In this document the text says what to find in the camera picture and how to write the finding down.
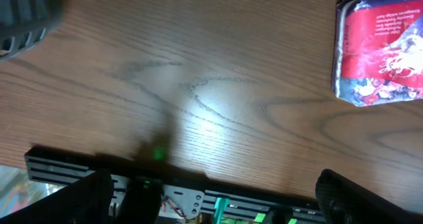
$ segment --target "red wire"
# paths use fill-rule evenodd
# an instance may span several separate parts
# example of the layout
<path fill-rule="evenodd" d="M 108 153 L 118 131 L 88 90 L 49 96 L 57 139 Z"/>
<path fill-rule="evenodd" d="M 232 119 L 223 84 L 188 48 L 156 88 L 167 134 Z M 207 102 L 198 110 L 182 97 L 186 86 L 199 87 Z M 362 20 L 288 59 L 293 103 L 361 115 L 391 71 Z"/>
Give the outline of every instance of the red wire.
<path fill-rule="evenodd" d="M 171 206 L 171 208 L 173 209 L 174 212 L 176 212 L 176 214 L 178 214 L 180 217 L 185 218 L 186 216 L 184 215 L 184 212 L 181 210 L 182 214 L 179 213 L 179 211 L 177 210 L 177 208 L 174 206 L 173 202 L 168 198 L 167 199 L 167 203 Z"/>

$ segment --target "snack bag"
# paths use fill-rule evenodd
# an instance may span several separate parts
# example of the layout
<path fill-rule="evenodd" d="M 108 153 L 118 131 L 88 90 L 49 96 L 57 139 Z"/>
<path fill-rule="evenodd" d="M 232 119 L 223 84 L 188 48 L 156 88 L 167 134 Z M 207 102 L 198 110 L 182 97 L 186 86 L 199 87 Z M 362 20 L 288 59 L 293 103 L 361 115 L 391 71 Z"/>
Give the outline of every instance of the snack bag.
<path fill-rule="evenodd" d="M 423 98 L 423 0 L 342 0 L 332 88 L 356 106 Z"/>

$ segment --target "black plastic object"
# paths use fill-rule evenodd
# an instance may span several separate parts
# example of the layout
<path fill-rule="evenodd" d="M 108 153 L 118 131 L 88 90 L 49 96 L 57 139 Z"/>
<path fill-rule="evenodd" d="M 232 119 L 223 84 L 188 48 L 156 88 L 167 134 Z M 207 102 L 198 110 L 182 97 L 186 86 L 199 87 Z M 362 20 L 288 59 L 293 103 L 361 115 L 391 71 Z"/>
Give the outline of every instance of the black plastic object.
<path fill-rule="evenodd" d="M 157 182 L 144 183 L 133 179 L 113 224 L 154 224 L 161 208 L 163 189 Z"/>
<path fill-rule="evenodd" d="M 328 224 L 421 223 L 414 215 L 336 172 L 325 169 L 316 198 Z"/>
<path fill-rule="evenodd" d="M 203 179 L 192 172 L 184 174 L 182 170 L 172 168 L 169 165 L 161 166 L 157 163 L 155 165 L 148 163 L 140 165 L 134 164 L 132 161 L 116 160 L 111 156 L 99 155 L 94 157 L 39 145 L 25 154 L 25 160 L 29 178 L 33 181 L 71 185 L 98 169 L 106 168 L 114 179 L 114 196 L 116 197 L 120 194 L 128 195 L 127 190 L 121 188 L 126 187 L 121 183 L 123 178 L 126 177 L 131 180 L 136 177 L 151 183 L 159 182 L 162 184 L 166 196 L 170 196 L 169 189 L 166 189 L 166 186 L 185 188 L 191 192 L 202 190 L 204 197 L 197 196 L 197 206 L 194 204 L 190 208 L 190 210 L 195 209 L 196 213 L 213 214 L 217 198 L 229 198 L 229 206 L 223 212 L 224 216 L 228 218 L 254 221 L 258 219 L 258 216 L 266 215 L 267 217 L 273 209 L 277 209 L 282 211 L 284 215 L 289 213 L 294 219 L 304 221 L 307 224 L 325 222 L 317 202 L 314 200 L 269 194 L 260 190 L 216 182 L 208 178 Z M 155 167 L 160 167 L 160 169 L 153 172 L 152 170 Z M 112 202 L 119 204 L 120 207 L 124 206 L 118 198 L 113 198 Z M 179 201 L 177 204 L 181 209 L 184 209 L 183 205 L 188 204 L 188 202 Z M 255 222 L 268 224 L 272 223 L 272 218 Z"/>
<path fill-rule="evenodd" d="M 40 43 L 61 20 L 62 0 L 0 0 L 0 60 Z"/>
<path fill-rule="evenodd" d="M 109 222 L 113 181 L 98 170 L 42 200 L 0 219 L 0 224 L 68 224 Z"/>

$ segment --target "black plastic casing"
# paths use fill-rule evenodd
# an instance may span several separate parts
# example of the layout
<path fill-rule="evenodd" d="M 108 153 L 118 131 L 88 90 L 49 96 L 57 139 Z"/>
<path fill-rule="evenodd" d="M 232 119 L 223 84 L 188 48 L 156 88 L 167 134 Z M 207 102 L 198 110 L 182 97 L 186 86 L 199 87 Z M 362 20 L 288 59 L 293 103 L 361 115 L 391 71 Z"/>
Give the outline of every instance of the black plastic casing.
<path fill-rule="evenodd" d="M 61 15 L 62 0 L 0 0 L 0 61 L 39 44 Z"/>

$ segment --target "wood grain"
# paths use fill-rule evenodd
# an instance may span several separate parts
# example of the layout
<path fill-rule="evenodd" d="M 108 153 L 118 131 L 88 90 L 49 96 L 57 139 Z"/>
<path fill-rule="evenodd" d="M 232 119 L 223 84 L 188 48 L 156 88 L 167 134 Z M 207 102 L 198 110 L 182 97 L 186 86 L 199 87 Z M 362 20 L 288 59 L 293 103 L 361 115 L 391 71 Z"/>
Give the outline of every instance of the wood grain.
<path fill-rule="evenodd" d="M 331 168 L 422 210 L 422 101 L 355 108 L 330 90 L 338 0 L 69 0 L 39 46 L 0 66 L 0 164 L 30 143 L 171 163 L 314 197 Z"/>

